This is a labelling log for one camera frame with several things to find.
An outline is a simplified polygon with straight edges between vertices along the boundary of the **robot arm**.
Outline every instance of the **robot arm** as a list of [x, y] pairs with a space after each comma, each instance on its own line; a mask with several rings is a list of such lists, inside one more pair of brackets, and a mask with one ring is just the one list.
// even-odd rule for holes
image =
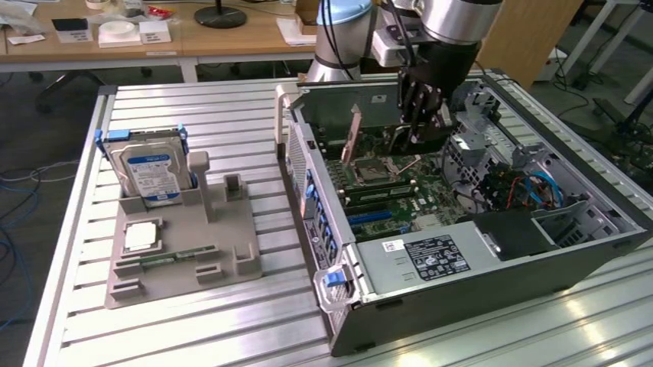
[[[390, 1], [384, 2], [382, 11], [392, 13], [393, 23], [374, 32], [373, 53], [380, 58], [385, 50], [396, 48], [386, 47], [381, 40], [404, 46], [404, 55], [413, 50], [413, 55], [402, 57], [408, 62], [400, 71], [401, 118], [410, 124], [413, 143], [441, 140], [456, 127], [446, 100], [474, 65], [501, 0], [421, 0], [412, 2], [412, 9], [401, 11]], [[418, 21], [412, 18], [412, 11]]]
[[322, 0], [308, 81], [358, 78], [358, 62], [372, 37], [370, 51], [378, 63], [402, 66], [398, 107], [401, 122], [412, 126], [413, 143], [441, 139], [452, 130], [446, 100], [474, 65], [501, 2], [384, 0], [376, 20], [370, 0]]

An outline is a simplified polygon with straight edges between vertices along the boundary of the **aluminum extrusion table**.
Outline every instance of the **aluminum extrusion table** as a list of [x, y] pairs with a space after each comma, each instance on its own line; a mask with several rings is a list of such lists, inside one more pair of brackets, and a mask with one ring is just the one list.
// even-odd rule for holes
[[[274, 155], [274, 88], [293, 80], [126, 86], [98, 97], [26, 366], [433, 366], [653, 363], [653, 246], [609, 262], [571, 290], [412, 336], [370, 351], [329, 356]], [[513, 85], [508, 91], [653, 216], [653, 199]], [[524, 144], [539, 136], [512, 112], [504, 125]], [[210, 180], [241, 172], [265, 276], [147, 304], [103, 307], [119, 185], [94, 147], [94, 130], [183, 123], [191, 149], [209, 151]]]

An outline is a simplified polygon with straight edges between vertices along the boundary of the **desk leg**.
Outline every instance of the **desk leg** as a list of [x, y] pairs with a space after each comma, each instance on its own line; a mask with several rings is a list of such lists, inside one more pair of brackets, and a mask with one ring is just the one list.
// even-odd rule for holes
[[579, 57], [583, 54], [583, 51], [588, 47], [588, 44], [591, 44], [592, 38], [595, 38], [596, 32], [600, 31], [601, 25], [604, 24], [605, 20], [608, 19], [608, 16], [611, 15], [615, 7], [616, 7], [615, 1], [608, 1], [605, 3], [600, 14], [596, 16], [596, 19], [592, 22], [592, 25], [588, 28], [588, 31], [585, 32], [581, 40], [579, 41], [579, 45], [573, 49], [572, 54], [569, 55], [568, 60], [565, 61], [565, 64], [563, 65], [563, 70], [564, 70], [565, 74], [569, 74], [569, 71], [572, 70], [572, 67], [576, 64]]
[[592, 65], [591, 73], [597, 74], [604, 67], [604, 64], [608, 62], [608, 59], [611, 58], [612, 54], [615, 54], [616, 48], [620, 46], [625, 36], [631, 33], [631, 30], [633, 29], [635, 25], [637, 24], [640, 18], [644, 15], [644, 9], [639, 8], [633, 15], [631, 15], [629, 20], [625, 21], [624, 25], [621, 26], [620, 32], [616, 34], [615, 38], [611, 41], [611, 44], [605, 48], [605, 51], [601, 53], [601, 56], [599, 59], [596, 59], [595, 64]]
[[624, 102], [627, 102], [629, 105], [636, 104], [639, 101], [643, 100], [644, 94], [651, 88], [653, 88], [653, 67], [651, 68], [640, 83], [635, 86], [631, 94], [625, 97]]
[[185, 76], [185, 83], [197, 83], [197, 57], [183, 57], [179, 59], [179, 67]]

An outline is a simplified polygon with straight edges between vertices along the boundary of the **black lamp base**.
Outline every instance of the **black lamp base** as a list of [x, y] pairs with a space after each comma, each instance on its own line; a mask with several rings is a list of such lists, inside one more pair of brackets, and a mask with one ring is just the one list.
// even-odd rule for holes
[[247, 22], [247, 14], [226, 6], [223, 6], [223, 13], [218, 14], [218, 8], [210, 6], [195, 11], [195, 21], [211, 28], [235, 28]]

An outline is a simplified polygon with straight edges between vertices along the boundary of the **blue hard drive label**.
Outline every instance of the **blue hard drive label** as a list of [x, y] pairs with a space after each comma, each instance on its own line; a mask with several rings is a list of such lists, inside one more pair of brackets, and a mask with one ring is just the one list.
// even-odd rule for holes
[[170, 172], [173, 165], [169, 154], [129, 158], [134, 184], [141, 196], [153, 202], [162, 202], [179, 196], [177, 175]]

